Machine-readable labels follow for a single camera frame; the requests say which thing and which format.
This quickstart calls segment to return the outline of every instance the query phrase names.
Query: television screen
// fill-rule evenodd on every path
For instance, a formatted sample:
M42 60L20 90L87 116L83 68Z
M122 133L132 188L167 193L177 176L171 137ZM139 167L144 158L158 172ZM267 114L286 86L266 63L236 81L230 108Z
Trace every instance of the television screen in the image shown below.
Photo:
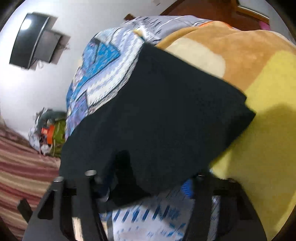
M10 56L10 64L26 69L31 66L38 40L49 16L28 13L20 27Z

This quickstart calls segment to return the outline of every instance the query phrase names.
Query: metal screw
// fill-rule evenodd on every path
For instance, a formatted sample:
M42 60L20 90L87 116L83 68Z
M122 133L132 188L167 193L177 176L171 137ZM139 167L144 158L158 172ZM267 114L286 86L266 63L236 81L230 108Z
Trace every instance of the metal screw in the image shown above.
M95 176L96 175L96 170L88 170L84 173L86 176Z
M54 179L54 182L55 183L60 183L60 182L62 182L64 180L64 177L62 177L62 176L58 176L58 177L56 177L55 179Z

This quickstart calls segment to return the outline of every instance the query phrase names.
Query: blue patterned fabric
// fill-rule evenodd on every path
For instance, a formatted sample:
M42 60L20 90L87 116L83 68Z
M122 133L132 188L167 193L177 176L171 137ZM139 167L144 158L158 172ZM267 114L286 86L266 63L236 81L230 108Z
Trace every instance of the blue patterned fabric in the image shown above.
M128 28L99 32L86 46L66 96L66 138L87 115L111 100L128 81L143 40Z

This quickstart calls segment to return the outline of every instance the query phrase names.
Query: pink object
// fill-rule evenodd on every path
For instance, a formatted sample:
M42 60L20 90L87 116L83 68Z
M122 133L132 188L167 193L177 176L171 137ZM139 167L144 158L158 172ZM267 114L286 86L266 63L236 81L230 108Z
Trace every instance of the pink object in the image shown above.
M259 25L260 25L260 28L263 30L270 30L269 24L267 24L265 22L259 21Z

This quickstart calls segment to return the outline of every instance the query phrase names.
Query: wooden frame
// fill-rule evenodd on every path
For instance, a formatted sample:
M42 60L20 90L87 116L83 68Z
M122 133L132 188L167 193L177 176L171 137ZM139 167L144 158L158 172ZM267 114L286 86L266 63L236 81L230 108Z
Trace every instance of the wooden frame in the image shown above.
M256 19L258 19L258 20L260 20L262 22L265 22L265 23L269 24L269 17L268 16L266 16L266 15L264 15L262 13L256 12L256 11L254 11L252 9L249 9L247 7L241 6L239 4L238 0L231 0L231 4L232 4L232 6L233 6L233 8L234 8L234 10L236 12L240 12L242 14L249 15L249 16L251 16L253 18L256 18Z

